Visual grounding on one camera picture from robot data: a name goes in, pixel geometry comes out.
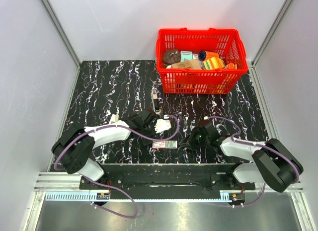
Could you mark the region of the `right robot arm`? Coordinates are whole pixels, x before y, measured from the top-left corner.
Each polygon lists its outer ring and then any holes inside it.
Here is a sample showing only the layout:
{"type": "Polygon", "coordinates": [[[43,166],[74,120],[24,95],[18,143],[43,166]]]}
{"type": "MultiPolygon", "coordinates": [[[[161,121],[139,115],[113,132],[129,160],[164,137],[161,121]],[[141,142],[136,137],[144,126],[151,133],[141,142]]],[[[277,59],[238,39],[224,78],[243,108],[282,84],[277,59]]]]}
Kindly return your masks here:
{"type": "Polygon", "coordinates": [[[198,151],[211,148],[225,156],[239,157],[247,163],[237,163],[228,172],[225,183],[238,189],[245,183],[263,183],[276,192],[284,192],[299,180],[304,168],[278,140],[251,142],[221,135],[211,122],[202,122],[180,141],[183,148],[198,151]]]}

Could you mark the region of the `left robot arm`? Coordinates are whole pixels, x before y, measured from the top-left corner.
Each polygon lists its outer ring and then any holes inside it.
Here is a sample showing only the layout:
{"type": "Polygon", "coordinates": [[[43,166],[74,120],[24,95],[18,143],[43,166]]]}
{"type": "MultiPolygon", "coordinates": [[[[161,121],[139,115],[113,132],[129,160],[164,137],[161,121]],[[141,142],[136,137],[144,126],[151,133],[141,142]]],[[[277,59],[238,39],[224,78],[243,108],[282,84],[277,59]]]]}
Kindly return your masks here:
{"type": "Polygon", "coordinates": [[[134,134],[119,126],[129,127],[146,137],[153,138],[156,134],[156,114],[150,109],[144,109],[129,117],[115,120],[112,115],[109,125],[111,128],[100,130],[100,126],[82,127],[79,124],[71,125],[51,148],[56,162],[68,174],[78,173],[90,179],[90,183],[97,189],[107,185],[108,178],[99,163],[90,158],[92,151],[104,144],[124,141],[134,134]]]}

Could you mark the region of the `red white staple box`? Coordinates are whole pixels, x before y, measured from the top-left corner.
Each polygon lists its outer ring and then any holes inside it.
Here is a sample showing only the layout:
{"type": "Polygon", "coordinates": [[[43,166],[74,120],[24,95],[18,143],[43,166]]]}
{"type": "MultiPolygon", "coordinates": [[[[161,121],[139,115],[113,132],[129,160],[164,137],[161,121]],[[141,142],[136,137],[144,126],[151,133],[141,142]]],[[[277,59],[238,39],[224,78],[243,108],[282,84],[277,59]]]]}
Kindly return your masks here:
{"type": "Polygon", "coordinates": [[[153,142],[153,149],[176,149],[178,147],[177,141],[161,141],[161,142],[153,142]]]}

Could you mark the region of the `staple remover tool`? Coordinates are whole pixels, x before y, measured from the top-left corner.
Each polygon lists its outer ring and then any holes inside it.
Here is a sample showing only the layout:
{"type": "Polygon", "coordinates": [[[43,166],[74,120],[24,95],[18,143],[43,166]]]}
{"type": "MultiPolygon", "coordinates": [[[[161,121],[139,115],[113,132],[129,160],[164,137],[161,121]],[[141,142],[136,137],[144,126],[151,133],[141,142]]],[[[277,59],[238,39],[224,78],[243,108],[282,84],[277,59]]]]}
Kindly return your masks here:
{"type": "Polygon", "coordinates": [[[159,97],[158,92],[156,89],[152,89],[151,91],[151,97],[152,97],[152,105],[153,105],[153,111],[159,115],[161,114],[161,106],[159,103],[159,97]]]}

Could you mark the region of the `beige stapler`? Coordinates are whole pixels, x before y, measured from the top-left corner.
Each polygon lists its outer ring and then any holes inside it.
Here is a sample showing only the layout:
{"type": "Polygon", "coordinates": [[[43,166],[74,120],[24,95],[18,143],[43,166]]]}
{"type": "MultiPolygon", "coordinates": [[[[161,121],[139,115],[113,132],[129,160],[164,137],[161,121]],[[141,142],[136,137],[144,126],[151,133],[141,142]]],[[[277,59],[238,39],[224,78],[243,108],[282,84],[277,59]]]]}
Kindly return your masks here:
{"type": "Polygon", "coordinates": [[[119,115],[118,114],[112,114],[111,118],[109,120],[109,124],[113,124],[115,122],[119,121],[119,115]]]}

